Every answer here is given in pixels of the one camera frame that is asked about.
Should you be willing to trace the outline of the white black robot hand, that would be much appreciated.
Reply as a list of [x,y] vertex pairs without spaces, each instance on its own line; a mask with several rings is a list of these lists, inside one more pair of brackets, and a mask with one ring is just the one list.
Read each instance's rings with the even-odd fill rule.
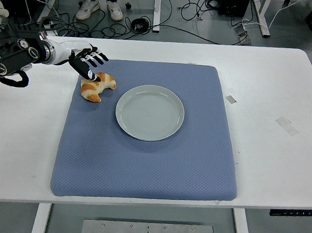
[[57,43],[50,40],[52,58],[50,64],[68,64],[84,79],[100,82],[101,78],[93,73],[90,67],[102,65],[108,58],[87,41],[65,41]]

